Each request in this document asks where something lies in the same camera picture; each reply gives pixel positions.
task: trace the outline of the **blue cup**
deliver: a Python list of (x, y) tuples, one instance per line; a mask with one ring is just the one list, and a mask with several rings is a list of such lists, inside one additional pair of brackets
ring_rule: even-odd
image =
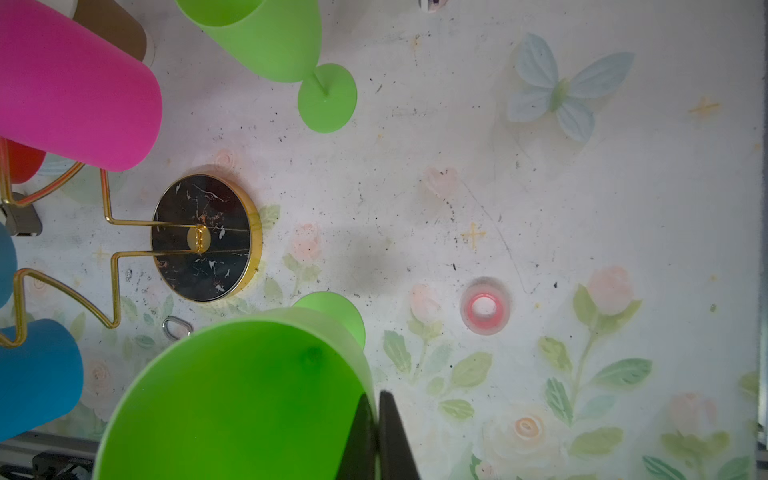
[(0, 306), (5, 305), (11, 298), (13, 274), (16, 269), (16, 249), (5, 225), (0, 223)]
[(67, 329), (49, 319), (27, 328), (21, 346), (0, 347), (0, 442), (68, 414), (83, 392), (83, 359)]

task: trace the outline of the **goblet stem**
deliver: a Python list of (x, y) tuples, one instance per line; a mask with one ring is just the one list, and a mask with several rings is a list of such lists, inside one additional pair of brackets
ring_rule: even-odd
[(323, 93), (323, 97), (328, 96), (328, 91), (326, 90), (325, 87), (323, 87), (323, 84), (320, 83), (320, 79), (317, 77), (317, 73), (313, 71), (310, 77), (308, 78), (308, 80), (310, 81), (310, 83), (318, 87), (318, 89)]

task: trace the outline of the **white surface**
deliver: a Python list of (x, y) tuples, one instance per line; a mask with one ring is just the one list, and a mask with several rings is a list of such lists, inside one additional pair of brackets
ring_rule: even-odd
[[(448, 478), (453, 468), (463, 475), (453, 478), (471, 478), (461, 464), (467, 448), (486, 461), (496, 458), (496, 469), (511, 468), (504, 455), (514, 458), (508, 463), (518, 471), (509, 471), (524, 480), (548, 478), (548, 469), (561, 479), (647, 478), (643, 455), (666, 458), (698, 478), (659, 440), (672, 425), (670, 399), (684, 392), (711, 398), (717, 429), (730, 436), (727, 451), (707, 460), (709, 478), (726, 460), (752, 454), (747, 423), (755, 405), (737, 383), (756, 369), (760, 2), (452, 0), (432, 15), (412, 0), (321, 2), (321, 63), (348, 68), (359, 95), (350, 123), (328, 135), (301, 122), (298, 84), (251, 74), (172, 2), (126, 7), (156, 41), (152, 70), (163, 90), (164, 123), (149, 158), (125, 174), (113, 195), (115, 216), (150, 218), (168, 185), (210, 165), (237, 179), (259, 208), (281, 209), (265, 234), (262, 276), (235, 300), (207, 308), (174, 297), (174, 315), (199, 329), (275, 306), (266, 300), (265, 276), (281, 287), (285, 304), (314, 290), (346, 295), (366, 321), (366, 355), (378, 387), (391, 389), (405, 410), (423, 478)], [(512, 67), (515, 48), (528, 32), (549, 44), (561, 77), (617, 51), (635, 53), (618, 91), (592, 104), (596, 127), (586, 145), (565, 138), (553, 114), (530, 124), (506, 121), (506, 98), (523, 86)], [(703, 96), (720, 106), (698, 118), (689, 110)], [(218, 154), (222, 149), (231, 153)], [(447, 203), (422, 181), (430, 166), (458, 172)], [(98, 198), (97, 184), (92, 188), (88, 198)], [(64, 194), (36, 208), (45, 232), (16, 242), (20, 265), (41, 268), (111, 311), (108, 254), (148, 248), (148, 232), (109, 227), (100, 205)], [(291, 296), (295, 276), (281, 259), (296, 254), (294, 231), (308, 223), (319, 231), (322, 253), (306, 265), (322, 271)], [(462, 237), (472, 223), (487, 232), (477, 251)], [(547, 378), (565, 378), (547, 364), (538, 339), (558, 338), (576, 365), (588, 335), (571, 308), (574, 292), (611, 265), (626, 269), (643, 304), (595, 346), (584, 377), (625, 357), (651, 359), (653, 371), (638, 388), (617, 393), (605, 417), (569, 429), (545, 401)], [(469, 332), (458, 312), (463, 288), (478, 276), (500, 279), (512, 295), (509, 324), (490, 337)], [(87, 317), (80, 341), (87, 358), (109, 366), (117, 395), (167, 345), (157, 318), (152, 325), (142, 320), (144, 312), (159, 316), (168, 295), (151, 260), (125, 261), (121, 278), (138, 321), (111, 338)], [(453, 366), (478, 351), (493, 355), (486, 381), (452, 393), (475, 410), (462, 422), (440, 413), (439, 402), (450, 396), (427, 395), (426, 379), (412, 384), (383, 348), (384, 332), (394, 331), (405, 338), (412, 365), (419, 361), (422, 341), (407, 322), (409, 291), (420, 283), (434, 292), (443, 322), (430, 349), (450, 345)], [(57, 293), (37, 298), (30, 308), (36, 317), (61, 310), (70, 326), (81, 312)], [(155, 347), (139, 347), (139, 335)], [(438, 376), (449, 379), (450, 371)], [(99, 412), (109, 405), (85, 407), (48, 428), (98, 437)], [(555, 445), (546, 455), (521, 454), (503, 436), (488, 444), (501, 422), (540, 411)], [(624, 432), (610, 455), (568, 454), (578, 435), (609, 425)], [(488, 451), (494, 448), (500, 453)], [(536, 455), (544, 455), (546, 468), (531, 466)]]
[(147, 36), (147, 50), (144, 53), (144, 60), (142, 60), (141, 63), (151, 67), (154, 63), (154, 40), (152, 40), (152, 35), (149, 35), (147, 29), (144, 29), (144, 34)]
[(78, 0), (38, 0), (43, 5), (53, 8), (65, 17), (74, 17), (74, 11), (78, 9)]

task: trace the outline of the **green cup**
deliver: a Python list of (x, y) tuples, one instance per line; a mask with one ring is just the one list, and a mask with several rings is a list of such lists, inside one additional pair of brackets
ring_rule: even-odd
[(352, 117), (357, 87), (342, 66), (317, 67), (323, 28), (317, 0), (176, 0), (224, 50), (272, 81), (305, 81), (299, 113), (309, 128), (336, 131)]
[(335, 293), (202, 329), (133, 382), (94, 478), (335, 478), (360, 396), (376, 408), (364, 340)]

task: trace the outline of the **goblet base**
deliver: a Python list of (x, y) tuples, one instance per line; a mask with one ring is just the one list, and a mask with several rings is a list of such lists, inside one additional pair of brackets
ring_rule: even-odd
[(326, 91), (314, 81), (303, 81), (299, 89), (299, 114), (307, 127), (327, 134), (339, 130), (352, 117), (357, 87), (352, 74), (341, 65), (320, 65), (315, 74)]

